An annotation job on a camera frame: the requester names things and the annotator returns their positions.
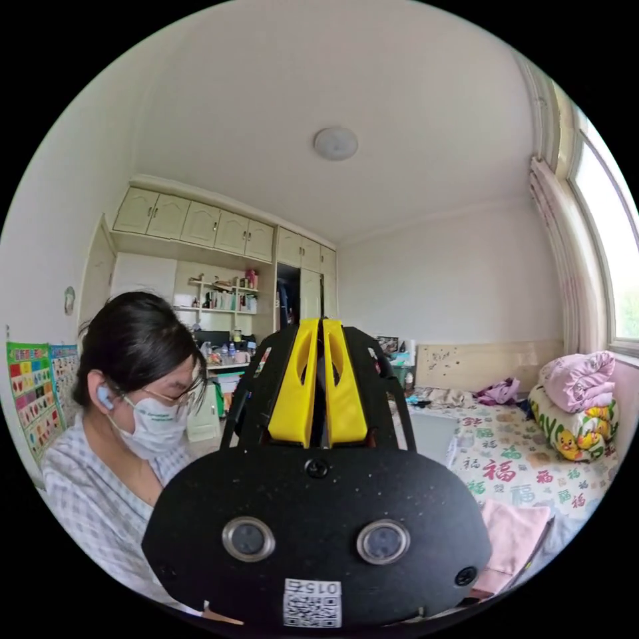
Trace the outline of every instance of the door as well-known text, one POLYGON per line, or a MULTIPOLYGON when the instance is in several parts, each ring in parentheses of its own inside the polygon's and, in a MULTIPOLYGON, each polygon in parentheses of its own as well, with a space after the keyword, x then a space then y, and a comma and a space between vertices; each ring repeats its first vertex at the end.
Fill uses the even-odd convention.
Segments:
POLYGON ((229 253, 244 255, 246 247, 246 234, 248 233, 248 219, 237 213, 222 211, 220 213, 220 226, 215 237, 215 248, 229 253))
POLYGON ((107 239, 107 232, 102 222, 98 225, 85 269, 80 294, 78 325, 93 319, 106 304, 111 294, 111 278, 115 268, 115 253, 107 239))
POLYGON ((146 233, 157 201, 157 193, 141 188, 130 188, 124 197, 113 230, 126 233, 146 233))
POLYGON ((190 202, 173 195, 160 195, 153 209, 147 235, 167 240, 179 240, 190 202))
POLYGON ((323 275, 326 274, 335 277, 337 275, 337 256, 335 254, 335 251, 322 246, 319 258, 319 272, 323 275))
POLYGON ((248 223, 244 255, 258 260, 273 261, 273 227, 255 220, 248 223))
POLYGON ((339 319, 337 316, 337 282, 330 275, 323 275, 322 278, 324 317, 337 320, 339 319))
POLYGON ((282 227, 278 234, 278 262, 296 268, 302 265, 302 238, 282 227))
POLYGON ((219 208, 200 204, 199 202, 191 202, 180 239, 183 242, 213 248, 219 223, 219 208))
POLYGON ((317 242, 302 238, 302 268, 309 271, 320 271, 320 245, 317 242))
POLYGON ((320 274, 303 268, 300 272, 300 319, 321 317, 320 274))

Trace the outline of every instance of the ceiling light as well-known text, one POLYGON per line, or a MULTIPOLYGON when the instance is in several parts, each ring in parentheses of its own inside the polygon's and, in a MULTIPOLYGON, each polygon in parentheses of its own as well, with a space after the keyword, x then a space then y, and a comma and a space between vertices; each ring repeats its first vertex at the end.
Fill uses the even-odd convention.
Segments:
POLYGON ((347 160, 357 152, 357 138, 347 128, 332 126, 322 129, 314 141, 315 150, 326 160, 347 160))

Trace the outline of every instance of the colorful poster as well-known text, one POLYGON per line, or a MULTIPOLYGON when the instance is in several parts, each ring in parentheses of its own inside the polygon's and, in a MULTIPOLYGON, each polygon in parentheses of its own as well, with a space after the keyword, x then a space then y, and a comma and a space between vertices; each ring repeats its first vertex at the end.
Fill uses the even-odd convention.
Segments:
POLYGON ((60 407, 62 428, 73 426, 77 404, 71 399, 78 373, 78 347, 73 345, 49 346, 53 391, 60 407))
POLYGON ((47 445, 63 431, 53 392, 49 345, 7 342, 7 363, 18 418, 39 465, 47 445))

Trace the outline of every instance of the headboard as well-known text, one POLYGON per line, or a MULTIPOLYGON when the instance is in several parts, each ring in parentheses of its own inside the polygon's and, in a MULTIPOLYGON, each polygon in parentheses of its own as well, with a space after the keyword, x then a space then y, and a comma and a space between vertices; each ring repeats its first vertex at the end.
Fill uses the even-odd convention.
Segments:
POLYGON ((561 357, 560 339, 492 344, 419 344, 415 385, 478 391, 507 377, 516 377, 520 391, 537 383, 539 369, 561 357))

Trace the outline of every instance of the curtain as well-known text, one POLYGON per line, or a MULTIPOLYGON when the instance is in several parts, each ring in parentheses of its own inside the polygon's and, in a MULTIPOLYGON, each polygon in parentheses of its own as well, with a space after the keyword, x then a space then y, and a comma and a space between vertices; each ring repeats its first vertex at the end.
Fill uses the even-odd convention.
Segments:
POLYGON ((607 346, 607 307, 597 253, 567 182, 544 160, 532 159, 532 199, 544 222, 559 277, 565 354, 607 346))

